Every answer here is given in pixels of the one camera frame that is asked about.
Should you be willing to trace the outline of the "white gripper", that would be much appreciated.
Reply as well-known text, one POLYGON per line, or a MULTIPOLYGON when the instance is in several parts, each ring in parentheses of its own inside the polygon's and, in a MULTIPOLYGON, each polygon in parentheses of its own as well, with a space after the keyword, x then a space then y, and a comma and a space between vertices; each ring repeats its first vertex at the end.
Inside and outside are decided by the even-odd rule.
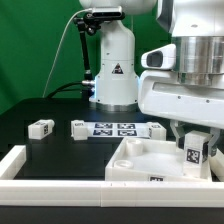
POLYGON ((140 76, 138 106, 143 114, 171 120, 170 127, 180 149, 184 148, 184 122, 213 127, 208 154, 216 155, 220 129, 224 129, 224 89, 183 85, 173 72, 147 70, 140 76))

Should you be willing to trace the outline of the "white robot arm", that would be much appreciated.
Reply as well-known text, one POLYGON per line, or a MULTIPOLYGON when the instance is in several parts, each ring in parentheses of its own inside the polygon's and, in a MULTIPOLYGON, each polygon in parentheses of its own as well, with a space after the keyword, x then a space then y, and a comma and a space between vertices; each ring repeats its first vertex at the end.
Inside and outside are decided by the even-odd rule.
POLYGON ((210 128, 215 155, 224 130, 224 0, 79 0, 88 12, 87 31, 101 31, 101 69, 90 102, 106 110, 130 108, 179 124, 210 128), (156 20, 171 34, 169 45, 142 55, 145 71, 134 72, 135 37, 124 15, 157 9, 156 20))

